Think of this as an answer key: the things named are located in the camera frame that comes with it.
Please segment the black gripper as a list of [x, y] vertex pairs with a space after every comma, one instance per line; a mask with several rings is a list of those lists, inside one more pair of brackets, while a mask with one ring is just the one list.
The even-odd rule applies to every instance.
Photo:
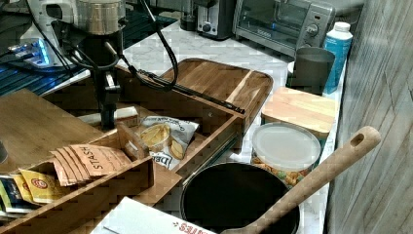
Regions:
[[115, 66], [123, 50], [121, 31], [108, 35], [88, 35], [75, 47], [76, 61], [87, 68], [94, 78], [103, 130], [115, 128], [116, 104], [121, 93]]

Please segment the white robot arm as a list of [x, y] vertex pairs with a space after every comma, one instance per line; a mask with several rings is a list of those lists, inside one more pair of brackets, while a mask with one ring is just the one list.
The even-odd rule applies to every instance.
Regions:
[[21, 36], [35, 41], [39, 68], [76, 65], [88, 69], [101, 128], [115, 128], [121, 87], [115, 66], [124, 50], [125, 0], [24, 0], [32, 25]]

